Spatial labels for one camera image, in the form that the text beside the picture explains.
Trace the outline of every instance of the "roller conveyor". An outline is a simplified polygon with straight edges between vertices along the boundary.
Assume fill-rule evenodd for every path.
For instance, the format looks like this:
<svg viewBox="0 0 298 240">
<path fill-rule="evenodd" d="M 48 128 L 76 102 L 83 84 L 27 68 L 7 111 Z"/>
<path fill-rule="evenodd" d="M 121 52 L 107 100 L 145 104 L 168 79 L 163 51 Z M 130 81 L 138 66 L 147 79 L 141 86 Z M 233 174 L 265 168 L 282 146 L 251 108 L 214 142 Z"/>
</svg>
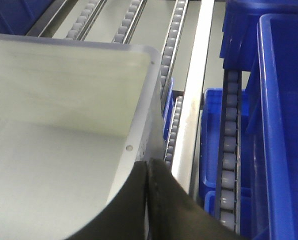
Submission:
<svg viewBox="0 0 298 240">
<path fill-rule="evenodd" d="M 141 44 L 134 40 L 133 35 L 137 37 L 137 25 L 142 25 L 142 14 L 146 13 L 146 7 L 152 4 L 150 0 L 79 0 L 67 11 L 67 17 L 64 17 L 62 23 L 58 24 L 59 28 L 53 34 L 55 39 L 66 39 L 68 41 L 86 41 L 86 42 L 103 42 L 115 44 Z M 168 93 L 172 89 L 172 77 L 176 63 L 177 51 L 181 42 L 181 35 L 184 29 L 189 0 L 163 1 L 161 3 L 169 10 L 168 14 L 161 11 L 165 21 L 165 38 L 157 40 L 156 44 L 160 45 L 161 62 L 151 62 L 156 66 L 160 65 L 158 74 L 158 88 L 161 104 L 161 112 L 164 112 L 167 106 Z M 183 189 L 189 193 L 191 174 L 193 170 L 193 160 L 196 148 L 196 138 L 198 129 L 198 119 L 202 107 L 202 90 L 204 75 L 207 61 L 209 46 L 209 37 L 211 29 L 211 20 L 213 14 L 214 1 L 202 0 L 201 10 L 196 30 L 195 42 L 192 49 L 192 56 L 189 65 L 185 89 L 178 92 L 174 98 L 174 104 L 171 104 L 172 115 L 168 119 L 170 127 L 166 146 L 163 146 L 164 160 L 169 166 L 171 173 L 180 183 Z M 103 22 L 110 22 L 110 29 L 102 26 Z M 215 216 L 223 225 L 229 229 L 240 233 L 239 216 L 240 216 L 240 102 L 241 102 L 241 73 L 226 72 L 227 79 L 224 81 L 224 93 L 226 104 L 230 108 L 236 108 L 236 118 L 227 115 L 230 111 L 223 105 L 222 110 L 222 132 L 221 138 L 224 139 L 224 145 L 219 150 L 219 169 L 221 178 L 218 177 L 216 190 Z M 220 157 L 226 154 L 235 154 L 234 163 L 232 156 L 225 158 Z M 117 169 L 124 168 L 117 163 Z M 117 176 L 113 181 L 125 179 Z M 121 184 L 115 187 L 111 186 L 108 193 L 107 201 L 109 202 L 118 192 Z M 221 200 L 225 198 L 227 192 L 230 196 L 233 193 L 233 206 L 226 207 L 222 205 Z"/>
</svg>

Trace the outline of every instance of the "metal frame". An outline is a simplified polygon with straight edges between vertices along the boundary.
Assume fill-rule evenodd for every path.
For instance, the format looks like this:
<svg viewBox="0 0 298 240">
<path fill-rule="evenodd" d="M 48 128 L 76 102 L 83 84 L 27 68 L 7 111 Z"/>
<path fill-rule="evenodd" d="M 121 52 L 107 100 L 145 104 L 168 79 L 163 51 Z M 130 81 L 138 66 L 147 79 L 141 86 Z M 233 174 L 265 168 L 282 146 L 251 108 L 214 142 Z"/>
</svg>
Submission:
<svg viewBox="0 0 298 240">
<path fill-rule="evenodd" d="M 214 0 L 201 1 L 171 168 L 172 175 L 187 193 L 195 156 L 214 4 Z"/>
<path fill-rule="evenodd" d="M 54 0 L 26 36 L 52 38 L 78 0 Z"/>
</svg>

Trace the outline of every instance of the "blue bin rim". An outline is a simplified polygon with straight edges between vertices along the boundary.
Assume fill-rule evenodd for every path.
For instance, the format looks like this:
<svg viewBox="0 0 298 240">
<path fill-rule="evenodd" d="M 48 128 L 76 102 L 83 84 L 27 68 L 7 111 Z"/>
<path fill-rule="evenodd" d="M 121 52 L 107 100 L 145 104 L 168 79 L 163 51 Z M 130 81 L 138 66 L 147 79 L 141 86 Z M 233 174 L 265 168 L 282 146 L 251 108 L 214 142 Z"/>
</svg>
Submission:
<svg viewBox="0 0 298 240">
<path fill-rule="evenodd" d="M 209 92 L 211 92 L 211 93 L 212 92 L 221 93 L 221 95 L 222 95 L 223 89 L 222 88 L 207 88 L 204 91 L 204 93 L 203 93 L 203 104 L 204 104 L 203 111 L 205 111 L 205 110 L 208 111 L 208 109 L 205 108 L 205 105 L 207 106 Z M 205 171 L 205 169 L 207 168 L 206 164 L 207 164 L 207 161 L 203 161 L 202 182 L 208 188 L 214 188 L 215 189 L 216 188 L 216 182 L 209 180 L 208 177 L 207 177 L 207 172 Z"/>
<path fill-rule="evenodd" d="M 226 0 L 226 11 L 235 14 L 298 13 L 294 0 Z"/>
<path fill-rule="evenodd" d="M 292 197 L 273 54 L 272 20 L 298 20 L 298 15 L 265 14 L 259 19 L 257 26 L 270 239 L 294 240 Z"/>
<path fill-rule="evenodd" d="M 216 196 L 216 191 L 212 190 L 207 192 L 207 194 L 204 196 L 204 210 L 207 213 L 211 213 L 210 207 L 211 207 L 211 198 Z"/>
</svg>

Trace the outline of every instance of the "metal rail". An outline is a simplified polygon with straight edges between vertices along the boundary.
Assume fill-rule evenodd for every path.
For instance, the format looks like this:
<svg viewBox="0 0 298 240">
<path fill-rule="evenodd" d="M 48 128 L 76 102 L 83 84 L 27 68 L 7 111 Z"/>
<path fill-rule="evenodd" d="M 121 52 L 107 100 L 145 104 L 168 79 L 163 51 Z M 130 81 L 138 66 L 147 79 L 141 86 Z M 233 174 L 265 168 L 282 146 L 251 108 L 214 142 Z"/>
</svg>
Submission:
<svg viewBox="0 0 298 240">
<path fill-rule="evenodd" d="M 162 59 L 160 66 L 161 82 L 161 111 L 164 111 L 167 101 L 172 72 L 174 69 L 178 46 L 184 28 L 184 21 L 187 14 L 189 0 L 177 0 L 174 4 L 173 13 L 170 19 L 168 32 L 165 36 Z"/>
<path fill-rule="evenodd" d="M 85 40 L 107 0 L 90 0 L 72 25 L 65 39 Z"/>
<path fill-rule="evenodd" d="M 113 43 L 129 44 L 138 21 L 145 8 L 147 0 L 132 0 L 127 13 L 122 20 L 121 26 L 113 37 Z"/>
<path fill-rule="evenodd" d="M 78 0 L 54 0 L 26 36 L 52 38 Z"/>
<path fill-rule="evenodd" d="M 201 0 L 171 168 L 172 175 L 187 193 L 195 156 L 214 4 L 214 0 Z"/>
</svg>

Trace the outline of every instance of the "blue plastic bin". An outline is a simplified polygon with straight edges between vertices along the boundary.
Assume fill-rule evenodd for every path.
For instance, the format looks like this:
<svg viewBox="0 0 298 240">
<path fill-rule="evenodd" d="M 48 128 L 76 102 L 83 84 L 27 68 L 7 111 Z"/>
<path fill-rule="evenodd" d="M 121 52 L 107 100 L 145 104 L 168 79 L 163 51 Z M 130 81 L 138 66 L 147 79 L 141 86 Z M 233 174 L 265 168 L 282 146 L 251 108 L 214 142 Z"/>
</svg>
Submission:
<svg viewBox="0 0 298 240">
<path fill-rule="evenodd" d="M 0 0 L 0 34 L 25 35 L 54 0 Z"/>
<path fill-rule="evenodd" d="M 165 142 L 167 142 L 167 140 L 168 140 L 170 124 L 171 124 L 172 114 L 173 114 L 173 109 L 174 109 L 173 86 L 174 86 L 174 79 L 171 78 L 166 103 L 164 105 L 164 110 L 162 113 L 163 139 Z"/>
<path fill-rule="evenodd" d="M 209 88 L 204 93 L 199 165 L 199 195 L 203 200 L 209 191 L 216 189 L 222 94 L 222 88 Z M 244 92 L 242 102 L 241 191 L 245 196 L 249 196 L 251 184 L 249 152 L 251 145 L 249 144 L 249 136 L 244 134 L 248 125 L 248 100 Z"/>
<path fill-rule="evenodd" d="M 264 14 L 298 14 L 298 0 L 227 0 L 220 57 L 224 69 L 250 71 L 257 52 L 257 23 Z"/>
<path fill-rule="evenodd" d="M 267 214 L 257 213 L 263 224 L 257 239 L 298 240 L 298 15 L 262 16 L 258 54 L 252 71 L 259 74 L 252 73 L 247 86 L 249 102 L 253 99 L 247 130 L 255 139 L 256 197 L 267 201 Z"/>
</svg>

